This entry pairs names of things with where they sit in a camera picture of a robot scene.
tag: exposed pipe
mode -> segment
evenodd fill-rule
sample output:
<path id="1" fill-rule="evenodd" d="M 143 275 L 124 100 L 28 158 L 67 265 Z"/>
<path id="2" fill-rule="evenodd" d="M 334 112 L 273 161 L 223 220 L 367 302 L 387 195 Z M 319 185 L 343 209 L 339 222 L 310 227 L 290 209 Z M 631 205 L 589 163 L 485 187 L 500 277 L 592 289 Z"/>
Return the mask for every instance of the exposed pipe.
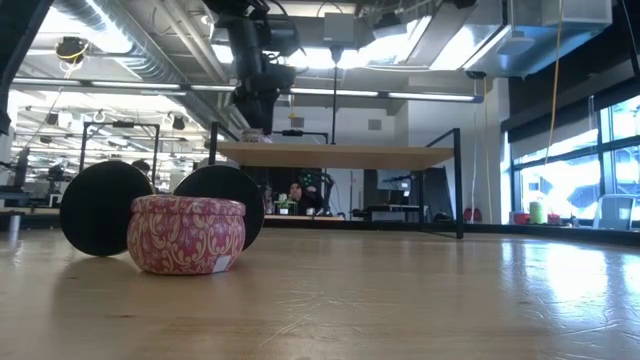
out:
<path id="1" fill-rule="evenodd" d="M 56 0 L 53 7 L 97 32 L 117 29 L 133 44 L 132 55 L 143 59 L 120 59 L 118 62 L 130 69 L 142 80 L 156 83 L 187 83 L 187 78 L 162 52 L 147 32 L 118 1 L 112 0 Z M 172 97 L 187 108 L 194 120 L 208 129 L 212 122 L 224 119 L 218 109 L 208 104 L 200 95 Z"/>
<path id="2" fill-rule="evenodd" d="M 226 71 L 222 63 L 220 62 L 220 60 L 218 60 L 218 57 L 216 56 L 216 54 L 213 52 L 213 48 L 211 47 L 211 44 L 210 43 L 208 44 L 202 39 L 200 32 L 193 25 L 193 22 L 191 22 L 191 19 L 189 18 L 187 13 L 184 11 L 184 9 L 175 0 L 164 0 L 164 2 L 166 2 L 169 5 L 169 7 L 172 8 L 173 15 L 175 15 L 178 21 L 182 22 L 182 25 L 184 25 L 184 27 L 187 29 L 189 34 L 191 34 L 192 39 L 195 41 L 196 45 L 198 45 L 200 50 L 202 50 L 202 53 L 204 54 L 204 56 L 207 58 L 207 60 L 209 60 L 209 63 L 211 64 L 211 66 L 213 66 L 213 68 L 216 70 L 216 72 L 220 76 L 220 80 L 224 83 L 228 83 L 229 78 L 228 76 L 226 76 Z"/>
<path id="3" fill-rule="evenodd" d="M 167 9 L 167 7 L 164 4 L 165 1 L 153 0 L 152 2 L 155 5 L 156 9 L 158 9 L 158 11 L 162 14 L 162 16 L 164 16 L 164 18 L 169 22 L 169 25 L 171 25 L 171 27 L 173 28 L 173 31 L 176 32 L 180 40 L 182 40 L 182 42 L 187 47 L 187 49 L 189 49 L 189 52 L 193 54 L 196 61 L 198 61 L 198 64 L 202 66 L 202 68 L 207 73 L 207 75 L 209 75 L 211 80 L 222 81 L 219 73 L 216 71 L 216 69 L 213 68 L 213 65 L 202 56 L 202 53 L 200 52 L 200 50 L 198 50 L 198 48 L 193 44 L 191 39 L 187 37 L 187 34 L 184 32 L 184 30 L 182 30 L 182 27 L 180 27 L 180 24 L 178 24 L 178 22 L 173 17 L 169 9 Z"/>

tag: shelf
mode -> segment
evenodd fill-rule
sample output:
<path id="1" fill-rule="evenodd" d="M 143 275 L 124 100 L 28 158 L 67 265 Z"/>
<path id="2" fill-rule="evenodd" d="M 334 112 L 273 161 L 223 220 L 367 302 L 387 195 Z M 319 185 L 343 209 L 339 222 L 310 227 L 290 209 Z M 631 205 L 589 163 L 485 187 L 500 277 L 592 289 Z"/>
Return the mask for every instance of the shelf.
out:
<path id="1" fill-rule="evenodd" d="M 453 149 L 391 146 L 219 142 L 218 151 L 244 166 L 424 170 L 453 157 Z"/>

